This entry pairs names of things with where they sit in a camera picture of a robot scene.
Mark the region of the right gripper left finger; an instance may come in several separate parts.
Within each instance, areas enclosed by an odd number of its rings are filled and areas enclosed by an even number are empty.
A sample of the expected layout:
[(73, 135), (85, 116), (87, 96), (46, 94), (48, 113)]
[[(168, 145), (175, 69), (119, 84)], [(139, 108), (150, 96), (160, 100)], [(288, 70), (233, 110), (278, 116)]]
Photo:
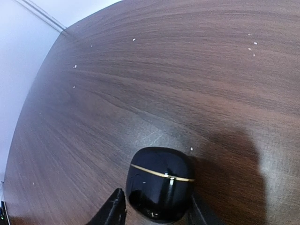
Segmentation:
[(117, 188), (87, 225), (124, 225), (126, 214), (124, 191)]

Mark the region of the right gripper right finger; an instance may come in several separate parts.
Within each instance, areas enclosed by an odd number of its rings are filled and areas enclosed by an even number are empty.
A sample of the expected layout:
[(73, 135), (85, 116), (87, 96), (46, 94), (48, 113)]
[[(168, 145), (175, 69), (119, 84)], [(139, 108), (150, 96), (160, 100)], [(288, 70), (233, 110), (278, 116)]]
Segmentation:
[(192, 194), (187, 211), (187, 225), (225, 225), (198, 194)]

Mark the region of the black charging case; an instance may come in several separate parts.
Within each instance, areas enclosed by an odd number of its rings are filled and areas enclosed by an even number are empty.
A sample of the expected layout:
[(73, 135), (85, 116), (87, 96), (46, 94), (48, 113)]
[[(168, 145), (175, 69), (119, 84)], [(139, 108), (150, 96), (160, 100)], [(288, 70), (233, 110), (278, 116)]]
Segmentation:
[(195, 170), (183, 152), (146, 147), (131, 160), (125, 193), (138, 213), (158, 224), (179, 221), (191, 204)]

